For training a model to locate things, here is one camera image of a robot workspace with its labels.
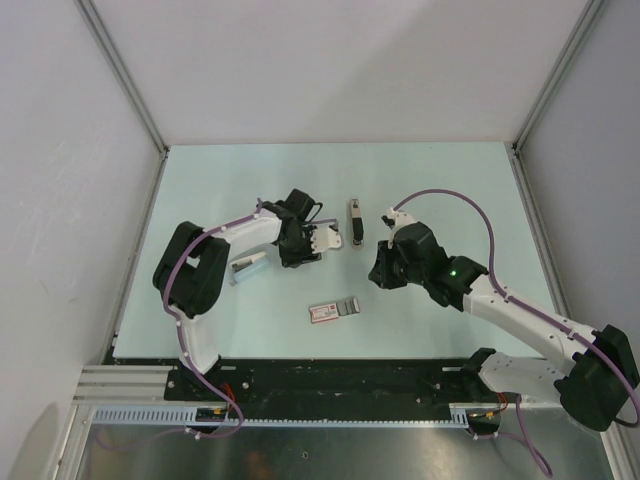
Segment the light blue stapler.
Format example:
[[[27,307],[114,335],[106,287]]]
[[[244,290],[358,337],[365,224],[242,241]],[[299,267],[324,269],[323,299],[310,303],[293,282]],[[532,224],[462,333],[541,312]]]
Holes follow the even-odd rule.
[[[237,285],[269,268],[271,262],[264,251],[232,260],[229,263],[230,284]]]

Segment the red white staple box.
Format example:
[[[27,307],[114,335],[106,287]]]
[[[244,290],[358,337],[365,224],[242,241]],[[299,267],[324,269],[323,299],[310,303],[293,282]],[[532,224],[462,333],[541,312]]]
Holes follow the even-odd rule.
[[[310,322],[319,324],[337,320],[344,316],[359,314],[361,307],[356,297],[350,297],[309,308]]]

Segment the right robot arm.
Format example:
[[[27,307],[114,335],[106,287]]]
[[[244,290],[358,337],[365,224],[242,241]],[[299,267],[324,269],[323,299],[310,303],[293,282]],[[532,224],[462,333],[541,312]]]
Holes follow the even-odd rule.
[[[517,338],[535,358],[477,350],[461,376],[463,393],[484,401],[494,392],[558,403],[583,426],[603,432],[626,403],[637,405],[639,372],[626,335],[608,325],[596,330],[527,304],[483,265],[449,256],[432,230],[412,217],[384,216],[391,233],[377,244],[369,274],[379,288],[424,289],[442,307],[481,318]]]

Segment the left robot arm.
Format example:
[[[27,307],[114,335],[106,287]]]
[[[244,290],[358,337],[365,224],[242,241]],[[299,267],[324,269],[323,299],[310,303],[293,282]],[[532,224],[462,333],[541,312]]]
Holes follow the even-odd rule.
[[[220,353],[200,323],[220,297],[229,261],[263,245],[278,249],[285,268],[321,260],[313,236],[322,208],[321,202],[294,189],[284,200],[258,200],[249,215],[209,230],[189,221],[176,227],[152,284],[165,312],[175,319],[181,360],[191,369],[185,385],[197,398],[210,399],[221,387],[220,374],[211,369]]]

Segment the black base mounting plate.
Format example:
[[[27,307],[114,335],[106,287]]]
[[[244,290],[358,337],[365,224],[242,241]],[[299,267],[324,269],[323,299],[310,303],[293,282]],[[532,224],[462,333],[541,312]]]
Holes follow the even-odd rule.
[[[515,399],[492,392],[461,358],[222,359],[202,379],[170,370],[164,397],[212,402],[217,390],[249,420],[448,420],[454,403],[498,409]]]

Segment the left aluminium corner post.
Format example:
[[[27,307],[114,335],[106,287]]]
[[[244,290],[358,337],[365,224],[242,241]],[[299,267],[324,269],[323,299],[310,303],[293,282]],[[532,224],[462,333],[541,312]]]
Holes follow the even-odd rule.
[[[106,23],[102,19],[95,2],[91,0],[74,0],[73,4],[77,8],[89,33],[103,55],[142,129],[154,148],[163,155],[168,149],[167,144],[163,140],[159,128],[152,118],[146,102],[120,54]]]

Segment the aluminium corner post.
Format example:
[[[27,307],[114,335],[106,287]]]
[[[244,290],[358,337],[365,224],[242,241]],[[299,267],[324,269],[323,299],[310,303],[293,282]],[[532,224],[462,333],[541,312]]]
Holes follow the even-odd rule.
[[[102,19],[95,2],[91,0],[74,0],[73,4],[77,8],[89,33],[103,55],[142,129],[154,148],[163,155],[168,149],[167,144],[163,140],[159,128],[152,118],[146,102],[120,54],[106,23]]]
[[[609,4],[610,2],[606,0],[589,0],[586,2],[542,89],[536,96],[529,113],[512,142],[512,148],[515,152],[522,151],[526,146],[531,134],[558,94],[573,64],[577,61]]]

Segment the right aluminium corner post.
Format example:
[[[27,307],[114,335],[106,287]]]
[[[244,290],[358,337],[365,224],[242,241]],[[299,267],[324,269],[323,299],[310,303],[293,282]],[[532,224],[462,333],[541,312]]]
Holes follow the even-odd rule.
[[[526,146],[531,134],[558,94],[573,64],[577,61],[609,4],[610,2],[606,0],[589,0],[586,2],[542,89],[536,96],[529,113],[512,142],[512,148],[515,152],[522,151]]]

